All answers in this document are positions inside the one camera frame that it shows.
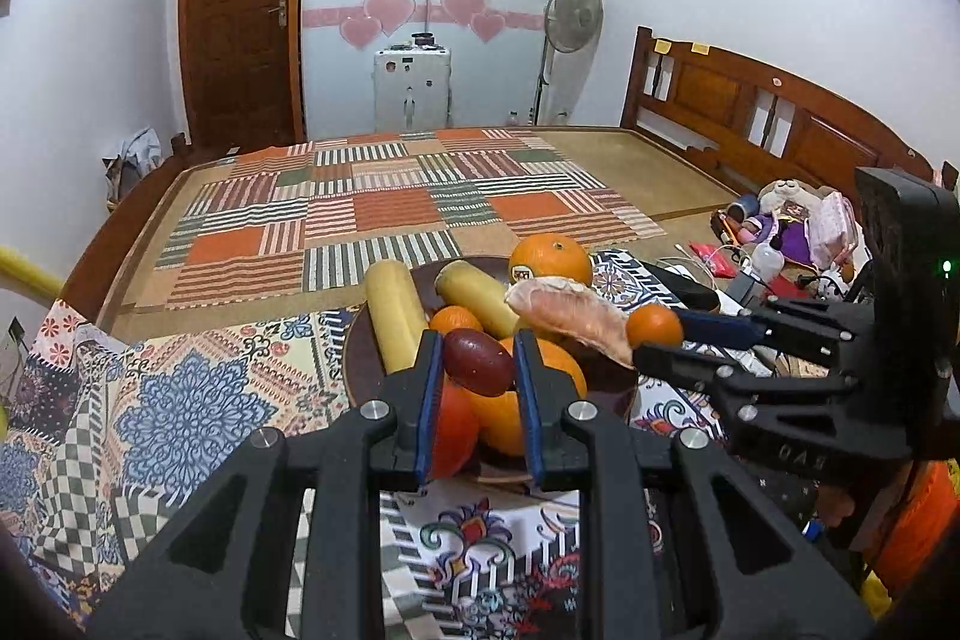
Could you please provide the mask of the long yellow sugarcane piece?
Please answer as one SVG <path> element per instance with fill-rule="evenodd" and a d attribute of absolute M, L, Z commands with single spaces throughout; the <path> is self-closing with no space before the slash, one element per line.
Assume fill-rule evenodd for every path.
<path fill-rule="evenodd" d="M 386 374 L 410 369 L 428 319 L 410 269 L 397 260 L 381 260 L 364 276 L 366 305 Z"/>

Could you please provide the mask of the small tangerine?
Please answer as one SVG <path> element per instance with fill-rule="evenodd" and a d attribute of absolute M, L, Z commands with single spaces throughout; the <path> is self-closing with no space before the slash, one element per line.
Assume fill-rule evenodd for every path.
<path fill-rule="evenodd" d="M 633 310 L 626 319 L 625 331 L 631 349 L 641 344 L 679 347 L 685 338 L 679 315 L 672 308 L 656 302 Z"/>
<path fill-rule="evenodd" d="M 451 331 L 473 330 L 482 331 L 483 325 L 467 307 L 462 305 L 446 305 L 431 315 L 428 328 L 438 331 L 441 335 L 449 335 Z"/>

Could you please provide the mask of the purple plush toy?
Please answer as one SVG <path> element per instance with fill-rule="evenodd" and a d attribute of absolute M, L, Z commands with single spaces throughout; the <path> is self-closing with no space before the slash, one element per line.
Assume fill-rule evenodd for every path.
<path fill-rule="evenodd" d="M 742 245 L 754 248 L 768 237 L 781 237 L 781 252 L 786 265 L 802 266 L 812 269 L 811 247 L 805 236 L 805 223 L 793 218 L 781 218 L 773 213 L 760 213 L 750 216 L 737 229 L 737 239 Z"/>

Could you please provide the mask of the small tangerine front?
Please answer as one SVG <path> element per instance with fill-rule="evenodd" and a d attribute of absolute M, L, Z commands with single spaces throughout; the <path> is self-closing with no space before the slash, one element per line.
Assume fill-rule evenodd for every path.
<path fill-rule="evenodd" d="M 438 331 L 441 335 L 449 335 L 451 331 L 473 330 L 482 331 L 483 325 L 467 307 L 462 305 L 446 305 L 431 315 L 428 328 Z"/>

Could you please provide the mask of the white plastic bottle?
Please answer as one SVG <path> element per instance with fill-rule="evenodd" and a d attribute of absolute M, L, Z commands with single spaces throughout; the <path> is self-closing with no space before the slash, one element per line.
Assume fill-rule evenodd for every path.
<path fill-rule="evenodd" d="M 781 252 L 781 237 L 768 237 L 765 242 L 758 244 L 750 257 L 750 263 L 755 276 L 764 283 L 771 283 L 781 275 L 782 268 L 786 265 L 786 259 Z"/>

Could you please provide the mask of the pink plastic bag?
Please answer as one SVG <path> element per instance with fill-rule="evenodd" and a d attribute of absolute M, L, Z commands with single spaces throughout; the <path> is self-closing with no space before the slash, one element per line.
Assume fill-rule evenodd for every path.
<path fill-rule="evenodd" d="M 853 203 L 839 191 L 830 191 L 812 209 L 805 224 L 805 237 L 815 268 L 833 268 L 854 262 L 861 247 L 861 229 L 854 216 Z"/>

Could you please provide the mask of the pink pomelo segment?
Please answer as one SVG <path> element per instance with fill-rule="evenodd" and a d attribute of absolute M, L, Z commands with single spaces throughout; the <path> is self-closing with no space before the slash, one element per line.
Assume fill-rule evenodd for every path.
<path fill-rule="evenodd" d="M 633 367 L 628 315 L 589 286 L 563 276 L 537 276 L 509 286 L 505 302 L 527 325 L 576 339 L 626 369 Z"/>

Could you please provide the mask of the dark red jujube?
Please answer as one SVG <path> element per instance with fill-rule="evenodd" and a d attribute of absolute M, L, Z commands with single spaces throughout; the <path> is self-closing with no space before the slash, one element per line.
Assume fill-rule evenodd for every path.
<path fill-rule="evenodd" d="M 514 383 L 511 354 L 483 331 L 449 331 L 443 338 L 443 364 L 452 381 L 475 395 L 494 398 Z"/>

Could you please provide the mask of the red tomato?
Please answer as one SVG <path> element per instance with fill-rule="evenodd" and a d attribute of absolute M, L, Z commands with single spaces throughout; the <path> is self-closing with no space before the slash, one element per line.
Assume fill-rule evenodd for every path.
<path fill-rule="evenodd" d="M 480 434 L 470 395 L 450 380 L 444 380 L 436 427 L 434 427 L 431 479 L 444 479 L 459 473 L 473 455 Z"/>

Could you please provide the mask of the purple ceramic plate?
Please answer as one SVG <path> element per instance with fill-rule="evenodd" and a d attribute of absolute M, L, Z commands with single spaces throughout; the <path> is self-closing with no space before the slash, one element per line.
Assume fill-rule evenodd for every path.
<path fill-rule="evenodd" d="M 412 271 L 412 280 L 425 312 L 431 315 L 443 305 L 443 299 L 434 291 L 434 278 L 446 266 L 446 262 L 433 262 L 418 266 Z M 574 339 L 560 339 L 566 349 L 581 365 L 587 381 L 587 396 L 602 409 L 618 414 L 623 420 L 630 419 L 633 403 L 638 401 L 638 376 L 613 362 L 592 347 L 583 346 Z M 366 305 L 361 305 L 347 330 L 343 347 L 343 381 L 353 406 L 375 398 L 381 390 L 386 370 L 382 367 L 381 354 L 374 337 L 373 322 Z M 475 455 L 460 471 L 459 476 L 467 481 L 508 486 L 529 481 L 526 462 L 522 458 L 501 455 L 485 443 L 478 442 Z"/>

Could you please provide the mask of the patchwork patterned tablecloth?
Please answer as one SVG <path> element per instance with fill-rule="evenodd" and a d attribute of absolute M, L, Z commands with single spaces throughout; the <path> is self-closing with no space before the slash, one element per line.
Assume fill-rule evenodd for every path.
<path fill-rule="evenodd" d="M 2 520 L 44 603 L 73 624 L 259 427 L 347 411 L 353 308 L 122 342 L 55 304 L 2 342 Z M 436 481 L 379 500 L 392 638 L 569 638 L 578 499 Z"/>

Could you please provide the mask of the wooden bed footboard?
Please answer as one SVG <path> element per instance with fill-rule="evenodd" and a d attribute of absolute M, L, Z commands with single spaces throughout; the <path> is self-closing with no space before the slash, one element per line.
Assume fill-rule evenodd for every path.
<path fill-rule="evenodd" d="M 184 133 L 172 136 L 172 154 L 132 188 L 109 214 L 65 281 L 59 299 L 94 321 L 103 307 L 128 250 L 167 189 L 189 164 L 192 145 Z"/>

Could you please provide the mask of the striped patchwork bed mat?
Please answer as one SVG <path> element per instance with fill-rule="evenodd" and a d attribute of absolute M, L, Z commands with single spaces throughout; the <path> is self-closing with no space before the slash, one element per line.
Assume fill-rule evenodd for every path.
<path fill-rule="evenodd" d="M 530 130 L 267 148 L 192 175 L 124 304 L 172 312 L 343 289 L 382 259 L 416 268 L 505 255 L 544 232 L 599 247 L 664 231 Z"/>

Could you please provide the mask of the short yellow sugarcane piece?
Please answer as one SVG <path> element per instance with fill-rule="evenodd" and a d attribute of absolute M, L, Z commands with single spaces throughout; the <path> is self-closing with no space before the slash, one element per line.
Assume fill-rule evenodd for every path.
<path fill-rule="evenodd" d="M 444 304 L 470 310 L 495 338 L 506 338 L 517 330 L 519 315 L 506 304 L 508 288 L 466 260 L 443 266 L 434 278 L 434 291 Z"/>

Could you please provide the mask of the large orange with sticker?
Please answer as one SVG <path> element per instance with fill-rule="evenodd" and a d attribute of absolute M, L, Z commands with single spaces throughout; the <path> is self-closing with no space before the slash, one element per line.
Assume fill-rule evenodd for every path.
<path fill-rule="evenodd" d="M 592 284 L 589 253 L 571 237 L 534 234 L 514 247 L 508 260 L 508 280 L 519 283 L 540 276 L 558 276 L 576 283 Z"/>

